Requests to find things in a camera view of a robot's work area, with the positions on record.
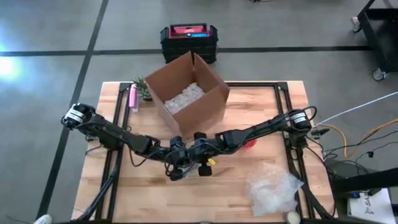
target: wire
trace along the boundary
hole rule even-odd
[[[346,147],[354,147],[354,146],[359,146],[359,145],[362,145],[362,144],[366,144],[366,143],[368,143],[368,142],[370,142],[370,141],[382,139],[382,138],[385,138],[385,137],[387,137],[387,136],[389,136],[389,135],[391,135],[391,134],[397,133],[397,132],[398,132],[398,131],[393,131],[393,132],[390,132],[390,133],[388,133],[388,134],[386,134],[386,135],[383,135],[383,136],[381,136],[381,137],[377,137],[377,138],[373,138],[373,139],[370,139],[370,140],[367,140],[367,141],[359,142],[359,143],[357,143],[357,144],[347,145]],[[325,152],[329,152],[329,151],[330,151],[330,153],[327,154],[327,155],[325,155],[325,157],[327,157],[328,155],[330,155],[332,152],[334,152],[334,151],[336,151],[336,150],[339,150],[339,149],[342,149],[342,148],[344,148],[344,146],[337,147],[337,148],[334,148],[334,149],[327,149],[327,150],[325,150]]]
[[[308,136],[305,136],[305,137],[306,137],[308,140],[310,140],[310,141],[314,142],[315,144],[319,145],[319,146],[321,147],[322,154],[325,153],[325,152],[324,152],[325,148],[324,148],[319,142],[316,142],[316,140],[314,140],[314,139],[312,139],[312,138],[310,138],[310,137],[308,137]],[[325,156],[325,157],[323,158],[323,161],[325,161],[325,160],[327,160],[327,159],[335,159],[335,158],[337,158],[337,154],[329,153],[329,155],[332,155],[333,157],[331,157],[331,158],[326,158],[326,156]]]
[[[329,166],[335,166],[336,164],[345,163],[345,162],[353,163],[356,167],[362,168],[362,170],[365,171],[366,174],[369,173],[369,171],[367,170],[367,168],[365,168],[364,166],[362,166],[362,165],[359,164],[358,162],[356,162],[356,161],[351,161],[351,160],[336,161],[336,162],[334,162],[334,163],[332,163],[332,164],[329,164]]]
[[[346,135],[344,134],[344,132],[341,129],[337,128],[336,126],[328,125],[328,124],[320,124],[319,126],[328,127],[328,128],[336,130],[340,134],[340,136],[343,138],[343,149],[346,152],[346,150],[347,150],[347,138],[346,138]]]
[[[325,170],[326,170],[327,173],[332,173],[333,176],[339,176],[339,175],[336,173],[336,171],[334,171],[334,170],[332,170],[333,172],[330,172],[330,171],[329,171],[330,168],[328,168],[328,167],[326,166],[326,164],[325,164],[325,162],[323,161],[323,159],[322,159],[314,150],[312,150],[310,147],[307,147],[307,149],[310,150],[310,151],[319,159],[319,161],[321,161],[321,163],[322,163],[322,165],[325,167]],[[333,217],[335,216],[335,211],[336,211],[336,203],[333,204],[333,213],[331,214]]]
[[[146,156],[140,163],[138,163],[137,165],[134,163],[134,160],[132,159],[132,154],[131,154],[131,149],[129,149],[129,154],[130,154],[130,161],[133,167],[139,167],[141,166],[143,163],[145,163],[146,160],[148,160],[151,156],[153,156],[154,154],[160,152],[160,150],[156,150],[152,153],[150,153],[148,156]]]
[[[88,154],[89,152],[94,151],[94,150],[96,150],[96,149],[100,149],[100,148],[102,148],[102,147],[103,147],[103,145],[100,144],[99,146],[96,146],[96,147],[94,147],[94,148],[91,148],[91,149],[87,150],[87,151],[86,151],[86,156],[87,156],[87,154]]]
[[[376,132],[380,131],[381,129],[383,129],[383,128],[385,128],[385,127],[388,127],[389,125],[395,124],[395,123],[398,123],[398,119],[392,120],[392,121],[390,121],[390,122],[388,122],[388,123],[386,123],[386,124],[383,124],[383,125],[378,126],[377,128],[375,128],[375,129],[371,130],[370,132],[368,132],[368,133],[365,135],[365,137],[362,138],[361,142],[363,142],[365,139],[367,139],[368,137],[372,136],[372,135],[375,134]],[[354,148],[354,150],[352,151],[352,153],[347,154],[347,151],[346,151],[346,149],[345,149],[345,150],[344,150],[344,157],[345,157],[345,158],[349,158],[349,157],[353,156],[357,150],[358,150],[358,146],[356,146],[356,147]]]
[[[312,117],[309,119],[309,121],[312,121],[312,120],[314,119],[314,117],[315,117],[315,116],[317,115],[317,113],[318,113],[318,108],[316,108],[315,106],[308,106],[308,107],[306,107],[306,108],[303,109],[304,113],[305,113],[305,111],[308,110],[308,109],[313,109],[313,115],[312,115]]]
[[[246,138],[248,138],[248,136],[249,136],[250,134],[252,134],[253,132],[254,132],[254,131],[251,131],[251,132],[247,133],[247,135],[245,135],[245,137],[242,139],[242,141],[238,144],[238,146],[236,147],[236,149],[232,150],[231,152],[226,152],[225,154],[234,154],[235,152],[237,152],[237,151],[242,147],[242,145],[244,144],[244,142],[246,141]]]
[[[365,153],[361,154],[358,158],[355,159],[355,163],[358,163],[358,160],[359,160],[361,157],[365,156],[366,154],[369,154],[370,152],[374,152],[374,151],[376,151],[376,150],[378,150],[378,149],[382,149],[382,148],[384,148],[384,147],[386,147],[386,146],[388,146],[388,145],[390,145],[390,144],[397,144],[397,143],[398,143],[398,141],[389,142],[389,143],[387,143],[387,144],[385,144],[385,145],[383,145],[383,146],[379,146],[379,147],[376,147],[376,148],[374,148],[374,149],[372,149],[372,150],[370,150],[370,151],[368,151],[368,152],[365,152]]]
[[[323,124],[323,123],[325,123],[325,122],[327,122],[327,121],[329,121],[329,120],[331,120],[331,119],[333,119],[333,118],[336,118],[336,117],[338,117],[338,116],[340,116],[340,115],[343,115],[343,114],[345,114],[345,113],[348,113],[348,112],[350,112],[350,111],[359,109],[359,108],[361,108],[361,107],[370,105],[370,104],[372,104],[372,103],[374,103],[374,102],[377,102],[377,101],[379,101],[379,100],[383,100],[383,99],[385,99],[385,98],[387,98],[387,97],[393,96],[393,95],[395,95],[395,94],[397,94],[397,93],[398,93],[398,92],[391,93],[391,94],[388,94],[388,95],[386,95],[386,96],[382,96],[382,97],[380,97],[380,98],[378,98],[378,99],[372,100],[372,101],[370,101],[370,102],[367,102],[367,103],[364,103],[364,104],[362,104],[362,105],[356,106],[356,107],[351,108],[351,109],[349,109],[349,110],[346,110],[346,111],[344,111],[344,112],[338,113],[338,114],[336,114],[336,115],[334,115],[334,116],[331,116],[331,117],[328,118],[328,119],[325,119],[325,120],[319,122],[318,124],[314,125],[314,127],[316,127],[316,126],[318,126],[318,125],[321,125],[321,124]]]
[[[195,147],[193,147],[193,148],[190,148],[190,149],[196,149],[197,147],[201,147],[201,145],[197,145],[197,146],[195,146]],[[178,148],[177,150],[172,151],[172,152],[170,152],[170,153],[168,153],[168,154],[166,155],[166,157],[165,157],[165,159],[164,159],[164,167],[165,167],[165,170],[166,170],[166,171],[165,171],[165,174],[166,174],[167,177],[170,177],[170,175],[171,175],[170,166],[173,165],[173,168],[176,168],[176,167],[177,167],[176,164],[167,163],[167,159],[168,159],[168,158],[170,157],[170,155],[172,155],[173,153],[180,152],[180,151],[187,151],[187,150],[186,150],[183,146],[179,146],[179,148]],[[179,168],[186,169],[184,172],[182,172],[182,173],[179,174],[179,175],[185,175],[186,173],[188,173],[188,172],[190,172],[190,171],[192,170],[192,168],[193,168],[193,166],[195,165],[196,161],[193,161],[193,160],[191,159],[189,153],[188,153],[188,160],[189,160],[189,164],[188,164],[187,166],[181,166],[181,167],[179,167]]]

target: succulent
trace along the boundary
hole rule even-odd
[[[144,81],[143,77],[137,77],[132,81],[134,84],[136,84],[136,88],[138,90],[138,95],[141,97],[143,100],[152,100],[152,97],[150,96],[148,86]]]

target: open cardboard box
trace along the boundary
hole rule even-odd
[[[205,131],[224,117],[229,87],[197,54],[186,53],[149,75],[145,81],[160,116],[178,136],[193,137],[195,132]],[[193,82],[205,94],[179,112],[170,114],[164,103]]]

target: sneaker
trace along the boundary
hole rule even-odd
[[[33,224],[52,224],[52,218],[50,215],[43,215],[38,220],[33,222]]]

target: yellow cable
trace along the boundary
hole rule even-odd
[[[337,128],[335,126],[329,125],[329,124],[319,124],[318,126],[328,127],[328,128],[334,129],[337,132],[339,132],[339,134],[343,138],[344,152],[346,152],[346,150],[347,150],[347,138],[346,138],[346,135],[344,134],[344,132],[342,130],[340,130],[339,128]]]
[[[372,135],[374,132],[380,131],[381,129],[383,129],[383,128],[385,128],[385,127],[391,125],[391,124],[394,124],[394,123],[398,123],[398,119],[392,120],[392,121],[390,121],[390,122],[388,122],[388,123],[386,123],[386,124],[380,125],[380,126],[378,126],[377,128],[371,130],[370,132],[368,132],[368,133],[365,135],[365,137],[362,138],[361,142],[362,142],[363,140],[365,140],[367,137],[369,137],[370,135]],[[345,157],[345,158],[351,157],[352,155],[355,154],[355,152],[356,152],[357,150],[358,150],[358,146],[355,146],[355,148],[354,148],[354,150],[352,151],[352,153],[351,153],[350,155],[347,155],[347,150],[346,150],[346,148],[344,148],[344,157]]]

